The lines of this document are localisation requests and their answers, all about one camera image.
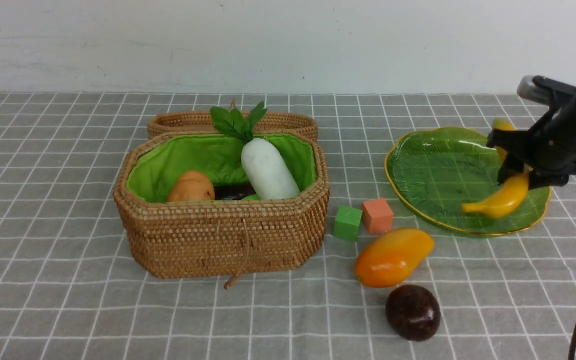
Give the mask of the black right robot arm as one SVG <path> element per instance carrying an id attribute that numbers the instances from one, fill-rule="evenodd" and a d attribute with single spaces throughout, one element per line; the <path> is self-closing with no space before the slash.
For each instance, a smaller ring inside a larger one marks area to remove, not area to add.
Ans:
<path id="1" fill-rule="evenodd" d="M 527 130 L 494 129 L 489 133 L 487 146 L 506 152 L 497 173 L 498 184 L 528 167 L 529 189 L 565 186 L 570 176 L 576 176 L 576 86 L 526 75 L 516 94 L 548 109 Z"/>

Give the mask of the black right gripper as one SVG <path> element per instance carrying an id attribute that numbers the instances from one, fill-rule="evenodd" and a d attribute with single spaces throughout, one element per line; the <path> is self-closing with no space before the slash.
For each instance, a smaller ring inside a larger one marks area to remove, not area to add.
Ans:
<path id="1" fill-rule="evenodd" d="M 498 185 L 523 174 L 528 166 L 529 191 L 563 187 L 576 175 L 576 100 L 558 111 L 549 109 L 528 130 L 494 129 L 486 145 L 506 152 L 498 155 Z"/>

